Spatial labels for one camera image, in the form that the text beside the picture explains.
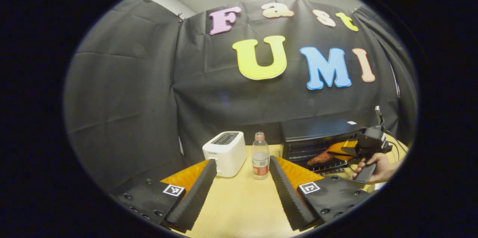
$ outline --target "human hand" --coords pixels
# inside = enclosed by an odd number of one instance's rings
[[[390,163],[386,154],[375,153],[372,158],[367,161],[367,165],[370,165],[372,163],[377,163],[377,167],[375,167],[375,170],[373,171],[373,174],[367,184],[387,182],[391,178],[393,173],[396,171],[401,161],[398,161],[396,163]],[[357,169],[355,169],[355,172],[352,174],[352,178],[355,178],[364,166],[365,158],[363,158],[362,161],[360,161],[360,163],[358,164]]]

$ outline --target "wooden table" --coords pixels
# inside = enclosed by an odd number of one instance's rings
[[[387,136],[387,140],[397,142],[390,136]],[[269,174],[264,180],[254,179],[251,146],[246,146],[246,150],[248,158],[235,177],[214,178],[201,213],[193,229],[185,233],[186,236],[191,238],[288,238],[311,230],[292,231],[271,175]],[[269,150],[271,155],[280,157],[282,145],[269,145]],[[401,148],[397,149],[393,146],[393,151],[395,156],[400,155],[400,159],[405,156]],[[394,162],[392,152],[387,153],[387,156],[391,163]],[[357,168],[356,164],[350,166],[353,169]],[[343,178],[351,178],[353,173],[351,168],[344,168],[344,172],[336,174]],[[363,187],[363,190],[367,192],[374,189],[374,185]]]

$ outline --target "plastic bottle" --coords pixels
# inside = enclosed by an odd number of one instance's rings
[[[263,132],[256,133],[256,140],[252,144],[252,171],[254,178],[263,180],[269,173],[269,146]]]

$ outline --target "pink letter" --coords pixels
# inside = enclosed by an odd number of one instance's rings
[[[232,29],[232,26],[228,25],[226,21],[229,21],[230,23],[236,22],[236,14],[234,14],[234,12],[239,13],[240,7],[236,6],[210,13],[209,16],[212,17],[212,30],[210,34],[216,35]]]

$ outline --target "letter m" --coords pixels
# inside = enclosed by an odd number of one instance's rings
[[[315,47],[302,47],[300,52],[305,55],[309,64],[310,81],[307,83],[309,90],[320,90],[324,87],[319,74],[322,75],[329,87],[332,86],[333,76],[336,77],[335,85],[337,87],[348,87],[352,84],[345,67],[345,53],[343,50],[330,49],[328,61]]]

